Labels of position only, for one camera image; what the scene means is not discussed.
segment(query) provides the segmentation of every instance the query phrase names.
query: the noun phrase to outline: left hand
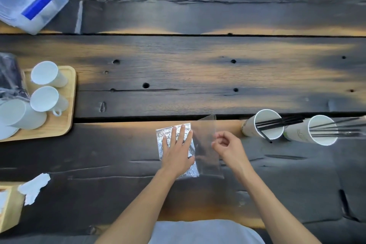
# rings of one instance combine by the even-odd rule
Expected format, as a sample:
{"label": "left hand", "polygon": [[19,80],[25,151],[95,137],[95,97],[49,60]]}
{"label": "left hand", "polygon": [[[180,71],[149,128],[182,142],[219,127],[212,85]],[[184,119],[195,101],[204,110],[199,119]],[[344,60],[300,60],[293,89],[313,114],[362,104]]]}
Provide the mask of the left hand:
{"label": "left hand", "polygon": [[187,139],[183,144],[185,126],[181,126],[178,140],[176,140],[177,128],[173,127],[170,138],[170,147],[168,147],[167,137],[162,139],[162,164],[161,169],[171,174],[174,179],[183,175],[194,164],[194,156],[188,158],[189,146],[192,142],[193,131],[188,133]]}

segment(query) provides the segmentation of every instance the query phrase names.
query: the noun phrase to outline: forearm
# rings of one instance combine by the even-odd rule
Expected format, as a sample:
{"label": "forearm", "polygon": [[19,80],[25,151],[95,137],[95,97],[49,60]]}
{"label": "forearm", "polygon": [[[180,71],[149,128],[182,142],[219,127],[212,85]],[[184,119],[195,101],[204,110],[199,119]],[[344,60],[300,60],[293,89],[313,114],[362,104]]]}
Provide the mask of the forearm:
{"label": "forearm", "polygon": [[275,197],[254,169],[245,166],[240,181],[254,200],[274,244],[320,243]]}
{"label": "forearm", "polygon": [[96,244],[147,244],[174,179],[160,169]]}

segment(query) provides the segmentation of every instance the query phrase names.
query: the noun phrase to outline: mug handle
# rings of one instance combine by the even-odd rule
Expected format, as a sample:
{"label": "mug handle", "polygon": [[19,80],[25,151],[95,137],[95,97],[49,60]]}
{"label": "mug handle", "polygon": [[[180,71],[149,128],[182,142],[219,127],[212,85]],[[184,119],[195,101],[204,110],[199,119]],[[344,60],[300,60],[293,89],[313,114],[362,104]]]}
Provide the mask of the mug handle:
{"label": "mug handle", "polygon": [[60,117],[62,115],[62,111],[61,109],[58,109],[58,108],[53,108],[52,109],[52,113],[53,115],[55,115],[56,117]]}

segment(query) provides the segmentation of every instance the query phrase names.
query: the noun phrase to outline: white ceramic cup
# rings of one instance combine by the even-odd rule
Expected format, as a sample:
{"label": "white ceramic cup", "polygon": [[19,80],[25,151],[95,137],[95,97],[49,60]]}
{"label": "white ceramic cup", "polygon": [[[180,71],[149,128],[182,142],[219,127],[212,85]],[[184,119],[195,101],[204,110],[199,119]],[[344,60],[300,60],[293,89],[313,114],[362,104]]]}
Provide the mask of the white ceramic cup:
{"label": "white ceramic cup", "polygon": [[56,88],[43,86],[34,91],[30,97],[30,105],[35,111],[52,111],[53,115],[59,117],[62,111],[68,108],[69,103]]}
{"label": "white ceramic cup", "polygon": [[11,99],[0,106],[0,122],[5,126],[34,130],[46,121],[45,112],[37,112],[29,102]]}
{"label": "white ceramic cup", "polygon": [[68,80],[57,65],[51,61],[43,61],[35,65],[30,73],[30,79],[38,85],[50,85],[54,87],[64,87]]}
{"label": "white ceramic cup", "polygon": [[[310,127],[328,124],[330,122],[333,122],[333,120],[327,116],[315,115],[314,117],[312,117],[310,119],[306,119],[306,120],[304,120],[304,122],[301,122],[299,124],[286,126],[285,132],[283,133],[283,135],[288,140],[315,143],[315,144],[319,144],[319,145],[323,145],[323,146],[330,146],[337,141],[338,137],[313,137],[313,136],[311,136],[311,133],[310,133]],[[337,128],[337,125],[331,124],[331,125],[327,125],[326,127],[327,128],[328,127]],[[319,131],[319,132],[316,132],[316,134],[329,134],[329,132]]]}
{"label": "white ceramic cup", "polygon": [[[271,109],[262,109],[257,112],[254,116],[250,117],[245,123],[242,125],[242,132],[246,136],[250,137],[262,137],[264,138],[259,132],[258,129],[255,127],[254,124],[263,122],[263,121],[270,121],[274,119],[281,118],[281,116]],[[270,130],[262,131],[270,140],[277,139],[283,134],[283,126],[279,128],[272,128]]]}

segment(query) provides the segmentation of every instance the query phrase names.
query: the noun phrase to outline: blue label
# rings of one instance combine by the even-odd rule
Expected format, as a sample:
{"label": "blue label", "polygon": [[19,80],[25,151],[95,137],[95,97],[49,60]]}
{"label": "blue label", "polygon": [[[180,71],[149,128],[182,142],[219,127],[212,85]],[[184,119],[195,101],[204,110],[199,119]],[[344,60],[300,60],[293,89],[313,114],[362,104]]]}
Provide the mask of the blue label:
{"label": "blue label", "polygon": [[22,15],[27,19],[32,20],[47,4],[50,3],[50,1],[51,0],[35,0],[22,12]]}

